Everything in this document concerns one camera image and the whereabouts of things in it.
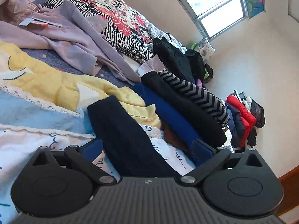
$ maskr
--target royal blue garment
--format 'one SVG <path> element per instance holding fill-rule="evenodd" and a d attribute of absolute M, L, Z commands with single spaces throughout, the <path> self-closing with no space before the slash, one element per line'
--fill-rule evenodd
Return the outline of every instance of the royal blue garment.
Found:
<path fill-rule="evenodd" d="M 154 104 L 156 106 L 156 113 L 158 116 L 171 127 L 171 129 L 183 142 L 187 143 L 189 152 L 196 166 L 201 165 L 213 156 L 210 150 L 194 141 L 196 138 L 200 140 L 202 140 L 202 138 L 178 111 L 172 108 L 150 89 L 145 87 L 142 83 L 136 83 L 132 89 L 141 98 L 143 98 L 147 106 Z"/>
<path fill-rule="evenodd" d="M 88 114 L 84 118 L 52 111 L 0 89 L 0 124 L 65 130 L 95 135 Z"/>

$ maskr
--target chevron striped garment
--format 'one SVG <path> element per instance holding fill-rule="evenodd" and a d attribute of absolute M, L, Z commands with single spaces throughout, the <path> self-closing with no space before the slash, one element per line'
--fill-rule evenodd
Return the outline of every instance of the chevron striped garment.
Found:
<path fill-rule="evenodd" d="M 214 94 L 203 87 L 179 79 L 169 71 L 160 71 L 158 74 L 176 92 L 190 99 L 201 109 L 210 114 L 222 127 L 227 125 L 230 117 L 221 100 Z"/>

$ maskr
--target purple fabric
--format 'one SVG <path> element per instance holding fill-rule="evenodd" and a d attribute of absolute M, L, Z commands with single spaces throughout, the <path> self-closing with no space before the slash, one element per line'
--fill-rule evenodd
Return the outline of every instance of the purple fabric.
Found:
<path fill-rule="evenodd" d="M 38 12 L 33 13 L 36 5 L 28 0 L 0 0 L 0 4 L 1 40 L 25 49 L 54 49 L 68 64 L 88 75 L 96 75 L 106 65 L 122 81 L 141 80 L 100 34 L 107 24 L 101 16 L 85 18 L 68 0 L 57 9 L 36 8 Z M 30 16 L 60 23 L 62 27 L 18 26 Z"/>

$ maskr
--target red puffer jacket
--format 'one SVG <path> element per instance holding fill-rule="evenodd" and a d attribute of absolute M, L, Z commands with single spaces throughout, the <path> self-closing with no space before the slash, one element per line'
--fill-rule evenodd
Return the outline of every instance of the red puffer jacket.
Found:
<path fill-rule="evenodd" d="M 229 95 L 226 99 L 226 101 L 236 109 L 240 111 L 241 119 L 245 128 L 244 136 L 240 141 L 240 147 L 243 147 L 245 145 L 245 141 L 252 130 L 252 128 L 255 126 L 255 122 L 257 119 L 247 110 L 247 108 L 233 95 Z"/>

